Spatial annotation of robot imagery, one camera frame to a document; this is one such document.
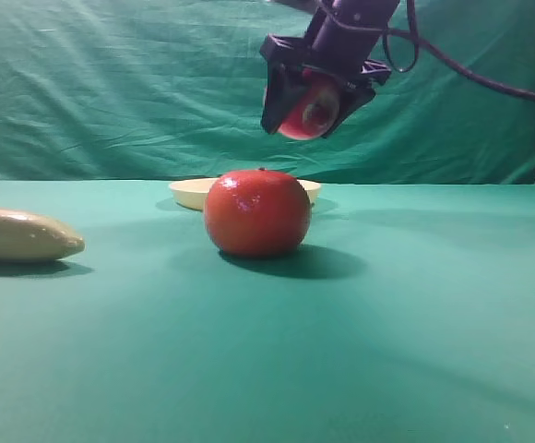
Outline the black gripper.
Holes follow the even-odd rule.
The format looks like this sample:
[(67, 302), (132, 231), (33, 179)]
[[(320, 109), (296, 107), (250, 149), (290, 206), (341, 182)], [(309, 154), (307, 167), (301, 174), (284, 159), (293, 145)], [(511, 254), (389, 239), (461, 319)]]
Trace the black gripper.
[(309, 90), (305, 71), (347, 85), (339, 112), (321, 138), (329, 138), (352, 114), (375, 97), (372, 83), (384, 85), (390, 68), (370, 54), (398, 8), (398, 1), (325, 1), (299, 37), (269, 34), (260, 47), (267, 62), (261, 126), (275, 135)]

